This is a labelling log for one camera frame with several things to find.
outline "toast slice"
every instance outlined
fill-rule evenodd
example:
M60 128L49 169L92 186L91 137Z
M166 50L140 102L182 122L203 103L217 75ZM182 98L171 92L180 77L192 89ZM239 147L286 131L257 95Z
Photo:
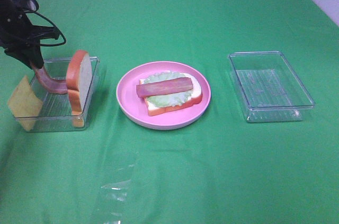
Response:
M188 73L182 73L185 75L185 77L189 77L192 79L192 83L193 83L193 92L191 94L191 96L188 98L188 100L182 104L182 105L176 105L176 106L166 106L166 107L157 107L156 105L154 105L152 102L148 101L147 98L144 98L144 101L146 103L147 106L147 113L149 116L153 116L153 115L159 115L159 114L163 114L166 112L171 112L171 111L176 111L176 110L180 110L180 109L185 109L187 107L191 107L195 104L199 104L202 100L202 89L201 86L199 84L199 82L197 81L197 79L192 76L191 74ZM140 79L139 83L143 84L145 81L145 79Z
M72 115L82 114L91 80L92 66L90 56L87 51L78 50L73 55L66 74L67 93ZM84 125L83 118L73 119L73 126L83 127Z

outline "transparent plastic sheet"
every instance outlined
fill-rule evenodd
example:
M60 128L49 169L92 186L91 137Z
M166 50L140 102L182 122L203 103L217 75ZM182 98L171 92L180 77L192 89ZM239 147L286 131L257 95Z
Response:
M116 154L106 161L103 179L91 216L93 224L122 224L137 154Z

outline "robotic arm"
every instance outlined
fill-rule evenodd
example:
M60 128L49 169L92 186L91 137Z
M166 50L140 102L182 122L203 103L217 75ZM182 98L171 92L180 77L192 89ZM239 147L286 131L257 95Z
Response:
M40 47L54 47L66 43L65 36L48 18L37 12L36 0L0 0L0 46L5 54L33 69L43 87L51 93L65 94L67 87L64 80L50 78L43 64ZM34 13L47 20L52 26L33 25L28 13ZM63 42L41 44L42 39L55 39L61 36Z

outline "clear plastic container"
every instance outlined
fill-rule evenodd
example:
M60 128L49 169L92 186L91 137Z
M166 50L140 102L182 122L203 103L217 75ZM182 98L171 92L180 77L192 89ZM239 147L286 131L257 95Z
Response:
M315 106L281 52L237 52L228 58L247 122L301 121Z
M46 71L52 78L65 79L68 64L71 58L55 58L44 60ZM67 94L51 94L43 88L34 76L31 80L31 87L35 95L43 102L42 109L36 117L14 117L16 121L34 121L34 127L29 132L45 131L73 131L84 130L88 127L88 108L99 81L99 59L90 57L92 65L92 81L88 90L87 99L84 105L83 113L72 115L72 109ZM77 119L84 120L83 127L73 126L73 121Z

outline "white bread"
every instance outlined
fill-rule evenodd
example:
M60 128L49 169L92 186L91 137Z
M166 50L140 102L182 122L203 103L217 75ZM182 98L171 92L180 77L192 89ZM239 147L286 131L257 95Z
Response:
M189 99L182 105L176 105L176 106L167 106L167 107L156 107L154 104L152 104L151 102L147 101L146 98L144 98L144 101L146 103L147 106L147 113L149 116L153 116L153 115L159 115L159 114L163 114L166 112L171 112L171 111L176 111L176 110L180 110L180 109L185 109L187 107L191 107L194 104L199 104L202 100L202 90L201 90L201 86L198 82L198 80L192 76L191 74L188 73L182 73L185 75L185 77L189 77L192 79L192 83L193 83L193 92L191 94L191 96L189 97ZM143 84L145 81L145 79L140 79L139 83Z
M90 56L87 51L78 50L73 55L66 74L67 93L72 108L72 115L82 114L91 80L92 67ZM83 127L84 119L73 119L73 126Z

